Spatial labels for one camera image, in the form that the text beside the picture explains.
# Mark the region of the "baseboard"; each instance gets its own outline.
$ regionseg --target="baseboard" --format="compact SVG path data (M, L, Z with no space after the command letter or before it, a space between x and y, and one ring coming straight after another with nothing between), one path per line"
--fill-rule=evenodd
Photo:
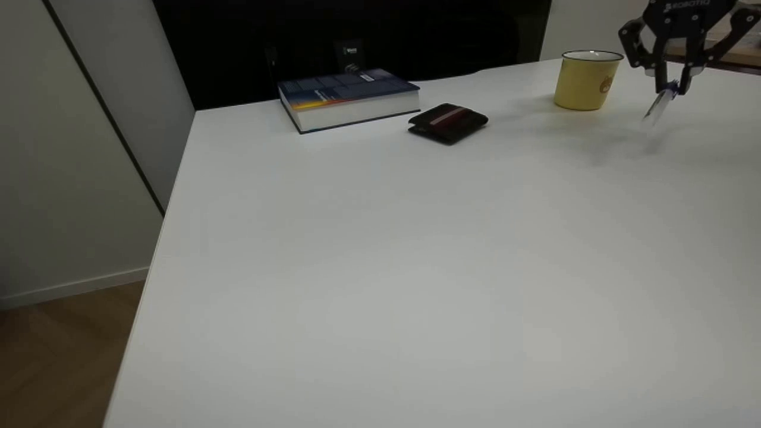
M120 272L120 273L110 273L110 277L72 280L72 284L57 284L57 286L38 289L31 292L0 295L0 309L28 307L28 305L48 302L48 301L61 301L61 298L72 298L72 295L94 292L94 290L140 284L140 280L145 280L145 277L147 277L147 266Z

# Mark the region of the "white wall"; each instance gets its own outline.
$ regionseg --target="white wall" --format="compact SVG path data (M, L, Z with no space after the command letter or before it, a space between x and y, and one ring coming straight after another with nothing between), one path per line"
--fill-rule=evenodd
M543 60L566 50L619 50L619 28L644 13L648 0L551 0Z
M161 216L42 0L0 3L0 307L145 277Z

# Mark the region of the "white table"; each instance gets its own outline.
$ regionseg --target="white table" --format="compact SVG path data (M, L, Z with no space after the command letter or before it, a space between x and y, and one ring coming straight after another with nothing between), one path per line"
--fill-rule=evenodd
M110 428L761 427L761 81L706 71L656 129L557 63L423 83L493 122L298 137L201 113Z

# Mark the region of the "black background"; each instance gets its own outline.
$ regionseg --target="black background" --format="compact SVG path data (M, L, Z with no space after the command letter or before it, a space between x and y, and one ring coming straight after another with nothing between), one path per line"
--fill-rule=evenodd
M365 66L423 81L539 58L549 0L155 0L193 106L277 97L277 81Z

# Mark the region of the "black wallet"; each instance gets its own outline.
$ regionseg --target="black wallet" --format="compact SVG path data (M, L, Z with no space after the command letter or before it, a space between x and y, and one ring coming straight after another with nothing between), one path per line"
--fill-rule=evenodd
M484 129L491 120L459 108L459 106L438 106L423 115L416 115L409 120L412 129L409 134L445 142L445 146L454 146L461 138L475 134L478 129Z

